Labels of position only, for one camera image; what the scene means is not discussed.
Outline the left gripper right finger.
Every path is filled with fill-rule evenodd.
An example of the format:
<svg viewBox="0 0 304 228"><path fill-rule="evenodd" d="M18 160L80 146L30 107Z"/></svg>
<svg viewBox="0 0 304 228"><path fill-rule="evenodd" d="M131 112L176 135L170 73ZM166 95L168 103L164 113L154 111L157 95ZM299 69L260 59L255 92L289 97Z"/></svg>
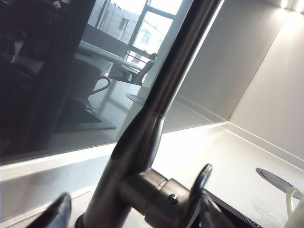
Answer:
<svg viewBox="0 0 304 228"><path fill-rule="evenodd" d="M207 195L200 199L200 221L202 228L228 228L227 218Z"/></svg>

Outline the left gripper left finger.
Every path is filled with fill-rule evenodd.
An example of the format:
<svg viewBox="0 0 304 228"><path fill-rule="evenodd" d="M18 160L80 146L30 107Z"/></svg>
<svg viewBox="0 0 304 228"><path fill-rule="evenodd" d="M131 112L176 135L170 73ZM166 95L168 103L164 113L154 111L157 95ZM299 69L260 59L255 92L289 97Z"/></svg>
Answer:
<svg viewBox="0 0 304 228"><path fill-rule="evenodd" d="M69 193L62 193L36 220L36 228L67 228L72 199Z"/></svg>

